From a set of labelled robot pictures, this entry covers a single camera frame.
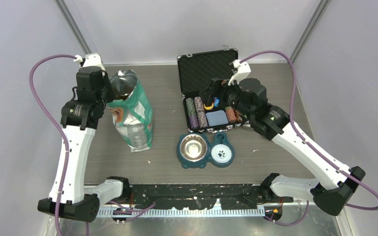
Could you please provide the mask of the green pet food bag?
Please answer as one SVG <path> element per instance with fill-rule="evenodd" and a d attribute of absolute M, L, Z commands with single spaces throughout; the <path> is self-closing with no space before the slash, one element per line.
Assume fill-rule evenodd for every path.
<path fill-rule="evenodd" d="M 114 100 L 108 103 L 112 121 L 131 152 L 152 148 L 153 109 L 145 90 L 133 70 L 119 70 L 109 78 Z M 126 100 L 115 96 L 130 94 Z"/>

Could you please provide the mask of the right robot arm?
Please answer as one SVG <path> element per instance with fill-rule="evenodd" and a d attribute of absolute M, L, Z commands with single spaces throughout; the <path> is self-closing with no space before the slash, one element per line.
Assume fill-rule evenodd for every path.
<path fill-rule="evenodd" d="M 334 159 L 297 123 L 290 123 L 289 114 L 268 102 L 267 90 L 258 79 L 247 78 L 239 85 L 213 79 L 199 93 L 203 103 L 210 106 L 214 99 L 229 105 L 247 120 L 253 130 L 292 154 L 313 175 L 313 179 L 270 174 L 263 182 L 261 195 L 268 202 L 278 197 L 293 197 L 314 202 L 322 211 L 337 216 L 355 193 L 366 173 L 359 166 L 349 167 Z"/>

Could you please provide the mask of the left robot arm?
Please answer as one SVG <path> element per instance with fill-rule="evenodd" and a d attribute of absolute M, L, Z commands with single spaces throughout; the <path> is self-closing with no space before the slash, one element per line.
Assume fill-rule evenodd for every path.
<path fill-rule="evenodd" d="M 84 175 L 89 149 L 104 114 L 113 100 L 108 75 L 102 66 L 85 66 L 76 74 L 74 97 L 62 107 L 62 150 L 54 185 L 47 198 L 38 201 L 40 212 L 90 223 L 100 206 L 111 200 L 120 204 L 131 198 L 128 178 L 108 177 L 102 184 L 86 189 Z"/>

